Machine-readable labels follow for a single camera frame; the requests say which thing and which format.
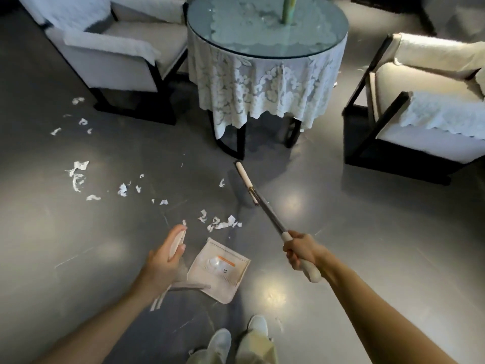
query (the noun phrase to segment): shoe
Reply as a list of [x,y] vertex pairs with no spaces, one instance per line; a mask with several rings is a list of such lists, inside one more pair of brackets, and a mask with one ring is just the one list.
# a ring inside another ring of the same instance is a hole
[[262,315],[252,316],[247,324],[247,330],[248,332],[255,331],[264,337],[268,337],[268,323],[266,323],[266,319]]
[[221,358],[222,364],[226,364],[227,355],[231,348],[231,334],[225,328],[221,328],[212,336],[207,346],[208,352],[215,352]]

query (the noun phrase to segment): pants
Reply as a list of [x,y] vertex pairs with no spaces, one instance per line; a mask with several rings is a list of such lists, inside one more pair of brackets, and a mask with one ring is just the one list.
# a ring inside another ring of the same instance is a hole
[[[187,364],[222,364],[219,355],[208,350],[196,351]],[[236,353],[236,364],[278,364],[275,345],[257,332],[247,333]]]

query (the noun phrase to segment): person's left arm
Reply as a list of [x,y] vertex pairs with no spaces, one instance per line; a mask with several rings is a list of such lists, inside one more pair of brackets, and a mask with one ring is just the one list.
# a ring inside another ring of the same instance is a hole
[[185,226],[177,225],[149,257],[130,291],[115,305],[64,337],[35,364],[99,364],[142,310],[173,282],[185,245],[169,259],[170,246]]

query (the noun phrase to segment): white tablecloth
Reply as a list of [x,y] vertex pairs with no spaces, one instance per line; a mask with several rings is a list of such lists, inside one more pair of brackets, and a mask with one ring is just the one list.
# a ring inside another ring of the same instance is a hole
[[189,77],[198,87],[200,108],[213,112],[217,139],[227,125],[242,127],[248,114],[291,113],[303,131],[325,113],[347,36],[318,55],[271,60],[222,50],[188,29]]

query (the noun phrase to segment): glass tabletop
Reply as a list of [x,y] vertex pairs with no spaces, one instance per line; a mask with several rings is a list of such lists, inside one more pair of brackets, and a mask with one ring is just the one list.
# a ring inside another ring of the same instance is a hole
[[207,42],[240,55],[290,59],[324,52],[346,36],[349,22],[327,0],[296,0],[293,22],[282,23],[284,0],[195,0],[189,27]]

